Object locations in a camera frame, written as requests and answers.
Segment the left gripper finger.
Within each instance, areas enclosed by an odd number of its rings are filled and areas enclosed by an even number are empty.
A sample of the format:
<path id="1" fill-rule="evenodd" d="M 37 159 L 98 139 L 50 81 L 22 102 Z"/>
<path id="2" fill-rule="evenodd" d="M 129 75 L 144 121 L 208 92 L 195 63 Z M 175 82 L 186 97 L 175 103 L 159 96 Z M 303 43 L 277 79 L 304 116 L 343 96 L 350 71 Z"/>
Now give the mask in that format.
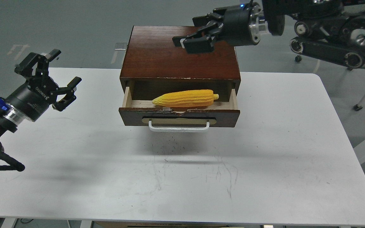
<path id="1" fill-rule="evenodd" d="M 52 97 L 54 98 L 54 102 L 52 103 L 53 109 L 57 111 L 63 111 L 66 109 L 72 102 L 76 100 L 75 91 L 76 86 L 82 81 L 80 77 L 74 77 L 68 84 L 67 87 L 59 87 L 56 91 L 52 92 Z M 61 100 L 57 100 L 58 95 L 65 95 Z"/>
<path id="2" fill-rule="evenodd" d="M 26 79 L 26 87 L 31 91 L 58 88 L 58 85 L 49 76 L 49 64 L 60 54 L 59 49 L 53 49 L 46 55 L 31 52 L 22 62 L 15 65 L 14 72 Z"/>

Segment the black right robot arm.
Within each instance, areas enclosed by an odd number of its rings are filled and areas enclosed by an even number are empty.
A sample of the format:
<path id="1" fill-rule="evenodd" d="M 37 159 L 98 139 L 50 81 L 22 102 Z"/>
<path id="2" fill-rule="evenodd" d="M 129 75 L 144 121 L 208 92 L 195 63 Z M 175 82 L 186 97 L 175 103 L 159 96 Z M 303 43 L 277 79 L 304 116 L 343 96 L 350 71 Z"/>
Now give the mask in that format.
<path id="1" fill-rule="evenodd" d="M 198 30 L 172 41 L 189 54 L 210 53 L 215 43 L 257 45 L 262 30 L 281 36 L 285 16 L 295 20 L 290 48 L 301 56 L 359 69 L 365 65 L 365 0 L 249 0 L 194 17 Z"/>

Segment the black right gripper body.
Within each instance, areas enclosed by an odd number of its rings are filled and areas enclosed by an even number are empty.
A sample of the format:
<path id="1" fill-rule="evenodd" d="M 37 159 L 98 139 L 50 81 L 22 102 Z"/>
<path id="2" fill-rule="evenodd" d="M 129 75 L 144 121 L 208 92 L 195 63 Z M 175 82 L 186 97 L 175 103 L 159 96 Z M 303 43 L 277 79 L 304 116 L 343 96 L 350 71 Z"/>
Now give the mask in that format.
<path id="1" fill-rule="evenodd" d="M 240 4 L 216 8 L 221 15 L 221 32 L 216 41 L 225 41 L 231 46 L 257 45 L 260 42 L 259 4 Z"/>

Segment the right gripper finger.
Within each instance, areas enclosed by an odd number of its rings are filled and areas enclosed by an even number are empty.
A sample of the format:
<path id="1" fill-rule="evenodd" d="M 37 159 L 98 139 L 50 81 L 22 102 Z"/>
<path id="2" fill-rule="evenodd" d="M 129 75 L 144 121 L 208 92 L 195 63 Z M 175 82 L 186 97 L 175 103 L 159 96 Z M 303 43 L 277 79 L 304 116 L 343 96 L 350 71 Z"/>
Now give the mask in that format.
<path id="1" fill-rule="evenodd" d="M 182 28 L 184 34 L 172 37 L 174 46 L 189 54 L 212 53 L 221 34 L 220 28 Z"/>
<path id="2" fill-rule="evenodd" d="M 217 24 L 217 27 L 225 28 L 224 17 L 227 8 L 215 8 L 211 13 L 207 13 L 205 16 L 193 17 L 192 21 L 195 27 L 202 28 L 207 26 L 209 23 Z"/>

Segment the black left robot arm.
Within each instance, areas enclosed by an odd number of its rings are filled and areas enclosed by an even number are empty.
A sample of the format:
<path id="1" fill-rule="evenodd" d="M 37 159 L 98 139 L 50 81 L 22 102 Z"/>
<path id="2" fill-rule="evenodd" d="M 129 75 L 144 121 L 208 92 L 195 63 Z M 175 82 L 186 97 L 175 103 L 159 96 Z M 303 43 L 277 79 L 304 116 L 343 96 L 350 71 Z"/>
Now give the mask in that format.
<path id="1" fill-rule="evenodd" d="M 0 97 L 0 137 L 7 131 L 16 132 L 23 120 L 35 122 L 49 107 L 65 110 L 76 100 L 75 91 L 81 82 L 74 77 L 66 87 L 59 87 L 49 76 L 49 64 L 61 54 L 58 49 L 48 54 L 29 53 L 14 71 L 25 78 L 8 97 Z M 0 171 L 22 172 L 25 166 L 5 153 L 0 141 Z"/>

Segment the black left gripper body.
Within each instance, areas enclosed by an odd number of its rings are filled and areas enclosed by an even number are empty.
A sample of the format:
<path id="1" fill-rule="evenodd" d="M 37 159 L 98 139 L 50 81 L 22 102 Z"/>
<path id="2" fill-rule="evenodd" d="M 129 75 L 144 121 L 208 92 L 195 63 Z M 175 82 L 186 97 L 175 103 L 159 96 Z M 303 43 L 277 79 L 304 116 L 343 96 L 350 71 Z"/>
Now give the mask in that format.
<path id="1" fill-rule="evenodd" d="M 12 92 L 5 102 L 22 112 L 30 121 L 35 122 L 53 103 L 46 98 L 52 98 L 42 90 L 31 90 L 27 83 L 23 83 Z"/>

